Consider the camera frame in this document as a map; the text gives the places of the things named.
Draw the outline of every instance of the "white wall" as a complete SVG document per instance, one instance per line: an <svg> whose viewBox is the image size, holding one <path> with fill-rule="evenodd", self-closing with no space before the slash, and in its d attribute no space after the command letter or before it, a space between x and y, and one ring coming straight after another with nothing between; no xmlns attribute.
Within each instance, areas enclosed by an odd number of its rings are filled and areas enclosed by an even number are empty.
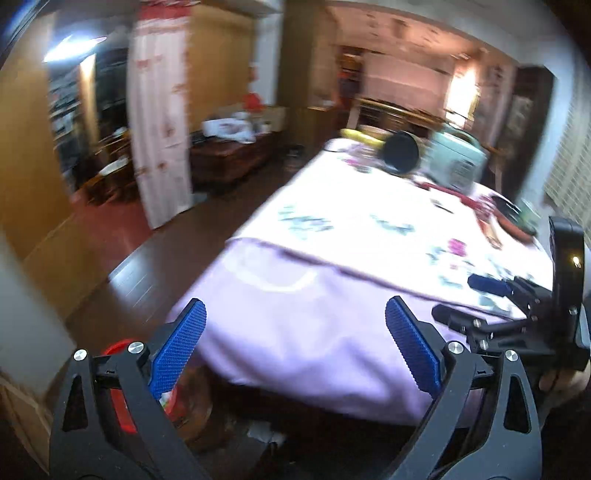
<svg viewBox="0 0 591 480"><path fill-rule="evenodd" d="M283 11L283 0L259 0L278 11ZM281 54L283 13L272 14L256 21L254 62L258 66L258 79L251 89L263 103L274 105L277 98L277 75Z"/></svg>
<svg viewBox="0 0 591 480"><path fill-rule="evenodd" d="M530 196L538 205L544 198L544 183L552 169L569 115L576 54L577 47L566 34L535 40L522 46L523 63L545 65L556 77L544 133L520 192L520 195Z"/></svg>
<svg viewBox="0 0 591 480"><path fill-rule="evenodd" d="M60 319L0 232L0 370L41 397L73 350Z"/></svg>

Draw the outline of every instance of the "red object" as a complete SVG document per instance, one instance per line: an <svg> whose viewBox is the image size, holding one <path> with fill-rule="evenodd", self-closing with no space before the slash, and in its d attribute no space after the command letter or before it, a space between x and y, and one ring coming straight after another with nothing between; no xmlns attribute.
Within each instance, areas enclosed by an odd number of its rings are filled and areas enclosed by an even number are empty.
<svg viewBox="0 0 591 480"><path fill-rule="evenodd" d="M488 195L480 195L474 212L479 220L488 222L490 217L495 214L496 206Z"/></svg>
<svg viewBox="0 0 591 480"><path fill-rule="evenodd" d="M256 93L247 93L244 96L244 110L247 112L260 113L262 112L261 97Z"/></svg>
<svg viewBox="0 0 591 480"><path fill-rule="evenodd" d="M519 227L511 223L511 221L503 215L499 210L495 211L496 221L499 222L501 228L515 238L517 241L520 241L524 245L530 245L534 242L534 237L528 233L525 233Z"/></svg>
<svg viewBox="0 0 591 480"><path fill-rule="evenodd" d="M140 20L171 20L191 15L190 2L178 2L177 5L160 5L158 2L149 2L142 5L139 11Z"/></svg>
<svg viewBox="0 0 591 480"><path fill-rule="evenodd" d="M103 355L113 355L115 353L122 352L127 348L127 346L133 342L134 340L121 340L120 342L115 343L108 347L104 352ZM123 392L117 389L111 389L111 400L113 401L113 406L115 408L115 413L117 415L117 420L119 420L119 425L121 425L121 429L126 433L136 434L137 430L135 429L135 424L131 415L129 414L129 410L127 409L127 404L125 403L125 398L123 397ZM173 388L173 393L170 397L170 401L167 403L166 407L164 407L164 411L168 418L174 419L175 410L174 407L177 402L177 387Z"/></svg>
<svg viewBox="0 0 591 480"><path fill-rule="evenodd" d="M413 183L419 187L420 189L423 190L429 190L429 189L433 189L433 190L439 190L440 192L445 192L445 193L449 193L450 195L453 195L454 197L458 197L461 201L463 205L466 205L468 208L474 209L478 207L478 202L476 200L471 199L469 196L467 195L463 195L459 192L456 192L455 190L452 189L448 189L445 187L440 187L439 185L435 185L433 183L429 183L427 181L415 181L413 180Z"/></svg>

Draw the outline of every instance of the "shelf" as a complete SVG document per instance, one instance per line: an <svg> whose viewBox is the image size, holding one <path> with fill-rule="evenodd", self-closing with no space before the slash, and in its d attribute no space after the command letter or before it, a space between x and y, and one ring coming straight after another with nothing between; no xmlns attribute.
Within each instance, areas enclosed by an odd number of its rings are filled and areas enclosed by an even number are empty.
<svg viewBox="0 0 591 480"><path fill-rule="evenodd" d="M65 115L66 113L69 113L72 110L74 110L75 108L77 108L79 105L80 105L80 102L75 102L75 103L71 104L70 106L67 106L65 108L60 108L59 110L50 114L49 120L53 120L54 118Z"/></svg>
<svg viewBox="0 0 591 480"><path fill-rule="evenodd" d="M68 132L59 134L57 137L54 137L53 141L54 143L58 143L62 138L67 137L68 135L70 135L73 132L73 130L70 130Z"/></svg>

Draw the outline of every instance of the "doorway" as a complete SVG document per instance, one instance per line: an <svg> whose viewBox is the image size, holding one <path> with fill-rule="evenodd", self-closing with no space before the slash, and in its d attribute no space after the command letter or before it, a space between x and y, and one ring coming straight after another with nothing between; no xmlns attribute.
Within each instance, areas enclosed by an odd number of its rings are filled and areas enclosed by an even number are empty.
<svg viewBox="0 0 591 480"><path fill-rule="evenodd" d="M76 3L57 14L46 57L50 122L74 216L111 272L152 235L135 181L127 119L134 11L108 17L87 12L82 21L83 13Z"/></svg>

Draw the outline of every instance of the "red cloth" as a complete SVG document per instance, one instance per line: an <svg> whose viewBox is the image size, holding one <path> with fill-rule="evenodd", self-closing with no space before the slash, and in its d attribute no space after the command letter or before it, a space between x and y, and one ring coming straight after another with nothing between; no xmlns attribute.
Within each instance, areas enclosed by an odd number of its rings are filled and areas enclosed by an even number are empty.
<svg viewBox="0 0 591 480"><path fill-rule="evenodd" d="M189 2L181 3L180 5L158 5L157 2L153 4L142 5L139 11L140 20L156 20L171 19L171 18L182 18L188 17L191 14L190 7L187 5Z"/></svg>
<svg viewBox="0 0 591 480"><path fill-rule="evenodd" d="M244 110L247 112L260 113L262 111L261 97L256 93L247 93L244 96Z"/></svg>

